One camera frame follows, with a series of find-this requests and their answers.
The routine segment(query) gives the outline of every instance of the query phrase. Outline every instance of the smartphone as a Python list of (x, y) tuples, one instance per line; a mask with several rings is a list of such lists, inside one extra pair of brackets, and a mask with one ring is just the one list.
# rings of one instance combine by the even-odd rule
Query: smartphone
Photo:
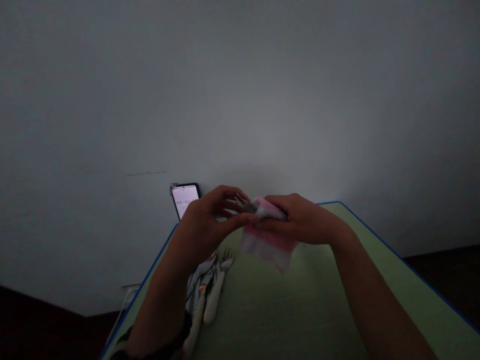
[(178, 215), (178, 219), (182, 220), (190, 202), (200, 199), (199, 185), (196, 182), (177, 184), (171, 190), (171, 197), (173, 198), (173, 203), (175, 204), (175, 210), (176, 214)]

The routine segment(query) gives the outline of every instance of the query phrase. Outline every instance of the green table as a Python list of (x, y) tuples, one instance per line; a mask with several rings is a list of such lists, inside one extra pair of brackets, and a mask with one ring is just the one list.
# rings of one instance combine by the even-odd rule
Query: green table
[[(356, 232), (440, 359), (480, 359), (477, 330), (344, 204), (320, 206), (345, 220)], [(240, 253), (241, 234), (241, 230), (235, 231), (220, 247), (220, 252), (223, 247), (232, 248), (235, 260), (225, 278), (215, 322), (202, 325), (193, 359), (368, 358), (329, 246), (299, 244), (289, 269), (281, 275), (271, 263)], [(101, 359), (109, 359), (118, 338), (134, 323), (167, 243)]]

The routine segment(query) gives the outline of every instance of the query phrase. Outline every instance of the white wall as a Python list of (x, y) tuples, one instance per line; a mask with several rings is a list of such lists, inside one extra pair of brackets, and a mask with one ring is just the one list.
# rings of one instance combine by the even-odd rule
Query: white wall
[(2, 2), (2, 285), (118, 309), (170, 182), (341, 200), (403, 256), (479, 243), (476, 3), (205, 3)]

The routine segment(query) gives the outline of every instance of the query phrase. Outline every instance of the finger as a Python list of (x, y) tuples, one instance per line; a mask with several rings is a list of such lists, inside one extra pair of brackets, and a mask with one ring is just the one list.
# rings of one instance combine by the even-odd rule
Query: finger
[(289, 212), (290, 200), (288, 195), (268, 195), (265, 197), (265, 200), (287, 213)]
[(249, 200), (249, 197), (238, 187), (220, 185), (210, 191), (203, 199), (207, 200), (210, 204), (216, 204), (222, 200), (231, 199), (240, 194), (244, 199)]
[(255, 228), (258, 230), (265, 230), (271, 233), (283, 235), (287, 238), (292, 237), (292, 224), (287, 221), (280, 221), (273, 218), (266, 218), (259, 221)]
[(222, 208), (222, 209), (228, 209), (228, 210), (233, 210), (236, 211), (237, 213), (243, 213), (244, 209), (238, 205), (236, 202), (233, 202), (231, 200), (224, 200), (221, 201), (216, 205), (217, 208)]
[(230, 219), (233, 216), (233, 214), (230, 211), (227, 211), (225, 209), (218, 209), (217, 211), (215, 211), (215, 215), (218, 215), (219, 217), (227, 218), (227, 219)]
[(218, 235), (224, 239), (230, 235), (233, 231), (245, 226), (254, 225), (257, 222), (255, 215), (250, 213), (241, 213), (224, 222), (219, 222), (217, 228)]

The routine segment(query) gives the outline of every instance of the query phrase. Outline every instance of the hand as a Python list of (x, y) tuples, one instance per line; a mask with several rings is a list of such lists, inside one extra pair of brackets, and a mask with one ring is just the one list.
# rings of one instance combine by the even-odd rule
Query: hand
[(288, 214), (287, 221), (266, 218), (256, 227), (307, 244), (337, 245), (347, 235), (355, 235), (345, 221), (321, 206), (293, 193), (269, 195), (268, 202)]
[[(220, 185), (188, 205), (165, 254), (170, 266), (183, 273), (192, 272), (230, 233), (257, 222), (255, 215), (241, 213), (243, 209), (231, 201), (237, 193), (248, 200), (239, 188)], [(239, 214), (233, 216), (226, 209)], [(227, 221), (218, 222), (216, 215), (227, 218)]]

